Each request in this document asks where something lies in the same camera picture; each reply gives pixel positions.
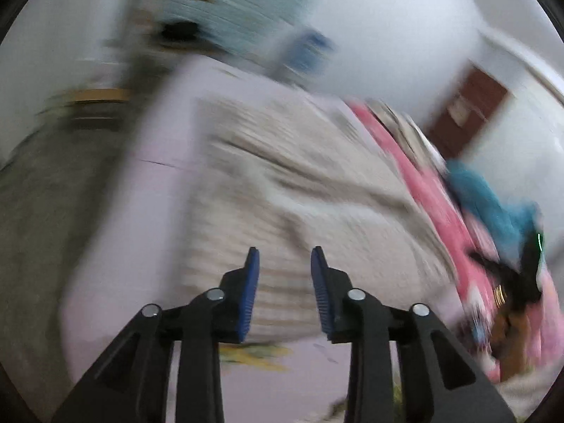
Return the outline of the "person's right hand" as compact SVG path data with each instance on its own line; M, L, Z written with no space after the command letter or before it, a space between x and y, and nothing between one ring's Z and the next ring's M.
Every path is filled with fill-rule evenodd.
M499 365L501 382L529 372L532 368L529 359L532 333L529 313L532 309L533 304L527 304L523 310L503 305L498 308L493 318L489 346L491 356Z

